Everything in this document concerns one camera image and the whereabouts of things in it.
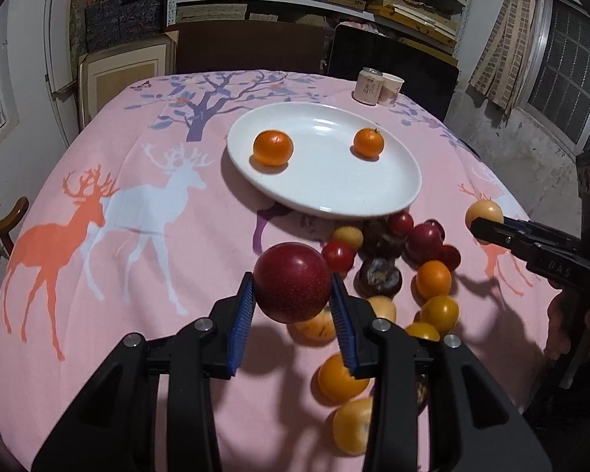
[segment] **red apple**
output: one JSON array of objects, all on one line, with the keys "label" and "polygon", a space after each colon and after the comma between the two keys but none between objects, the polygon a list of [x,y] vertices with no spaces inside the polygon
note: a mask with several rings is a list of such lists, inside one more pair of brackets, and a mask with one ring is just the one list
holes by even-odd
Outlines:
[{"label": "red apple", "polygon": [[347,273],[354,266],[356,252],[347,243],[332,240],[323,247],[321,256],[326,260],[331,272]]},{"label": "red apple", "polygon": [[387,218],[387,227],[396,236],[406,238],[406,235],[413,229],[413,217],[406,209],[390,215]]},{"label": "red apple", "polygon": [[437,260],[443,262],[450,271],[455,271],[461,264],[461,254],[456,247],[444,245],[439,251]]},{"label": "red apple", "polygon": [[406,238],[406,254],[417,264],[436,259],[444,244],[439,229],[432,223],[420,223]]},{"label": "red apple", "polygon": [[424,223],[429,223],[429,224],[437,227],[437,229],[439,230],[439,233],[442,235],[442,241],[444,241],[446,239],[446,231],[444,230],[444,226],[442,226],[442,224],[440,224],[437,220],[430,218],[430,219],[426,220],[426,222],[424,222]]},{"label": "red apple", "polygon": [[253,269],[253,295],[272,320],[308,321],[330,298],[332,274],[319,252],[302,243],[280,243],[264,252]]}]

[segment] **table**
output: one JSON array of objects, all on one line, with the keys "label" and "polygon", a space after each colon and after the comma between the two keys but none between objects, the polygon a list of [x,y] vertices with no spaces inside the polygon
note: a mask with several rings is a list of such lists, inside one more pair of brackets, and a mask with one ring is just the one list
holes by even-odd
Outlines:
[{"label": "table", "polygon": [[[524,211],[419,105],[400,97],[392,108],[367,107],[352,99],[353,87],[266,71],[154,78],[128,87],[87,126],[31,207],[2,287],[0,428],[26,467],[122,336],[174,334],[233,295],[262,250],[293,240],[320,249],[329,238],[334,222],[271,201],[227,156],[232,122],[272,102],[359,113],[409,148],[423,176],[411,214],[416,222],[439,220],[463,258],[452,291],[461,308],[457,332],[524,405],[542,364],[554,291],[506,250],[478,244],[464,225],[466,208],[485,197],[507,216],[526,218]],[[358,267],[346,280],[350,290]],[[402,260],[398,268],[404,286],[395,303],[405,326],[419,307],[413,270]],[[361,457],[335,451],[333,408],[310,388],[337,342],[306,347],[296,340],[256,311],[242,368],[235,380],[214,385],[225,470],[360,471]],[[420,459],[426,470],[424,432]]]}]

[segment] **chestnut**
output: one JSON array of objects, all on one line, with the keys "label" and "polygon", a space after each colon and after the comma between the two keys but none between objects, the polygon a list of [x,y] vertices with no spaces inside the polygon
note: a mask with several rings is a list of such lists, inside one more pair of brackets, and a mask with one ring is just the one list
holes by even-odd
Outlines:
[{"label": "chestnut", "polygon": [[362,251],[365,256],[398,258],[404,252],[406,238],[396,236],[384,218],[369,220],[363,226]]},{"label": "chestnut", "polygon": [[357,275],[357,291],[364,298],[387,296],[393,298],[402,287],[402,275],[392,260],[371,257],[363,261]]},{"label": "chestnut", "polygon": [[426,408],[428,402],[428,388],[426,387],[426,378],[418,374],[415,378],[415,385],[417,387],[417,413],[418,415]]}]

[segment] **curtain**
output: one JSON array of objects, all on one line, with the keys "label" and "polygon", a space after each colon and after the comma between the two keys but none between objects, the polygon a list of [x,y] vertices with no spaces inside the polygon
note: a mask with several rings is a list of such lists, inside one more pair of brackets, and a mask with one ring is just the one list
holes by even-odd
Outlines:
[{"label": "curtain", "polygon": [[536,0],[505,0],[470,85],[508,114],[529,59]]}]

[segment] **purple tree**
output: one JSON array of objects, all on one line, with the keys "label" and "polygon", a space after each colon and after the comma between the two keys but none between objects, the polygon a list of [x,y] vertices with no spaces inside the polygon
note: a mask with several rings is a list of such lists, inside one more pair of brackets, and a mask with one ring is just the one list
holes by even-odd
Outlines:
[{"label": "purple tree", "polygon": [[[140,97],[153,99],[149,102],[125,107],[126,110],[140,108],[147,104],[168,101],[171,114],[158,116],[158,122],[152,129],[165,129],[174,122],[185,124],[188,128],[186,141],[197,142],[203,137],[203,129],[209,119],[215,115],[232,113],[238,110],[249,110],[244,103],[252,100],[281,99],[291,101],[294,97],[319,102],[324,96],[314,92],[315,82],[321,76],[286,72],[256,71],[249,80],[249,72],[233,71],[230,73],[215,72],[198,75],[171,76],[159,78],[169,81],[169,94],[141,94]],[[290,87],[293,83],[302,86],[302,91]],[[197,95],[195,87],[205,87],[202,94]]]}]

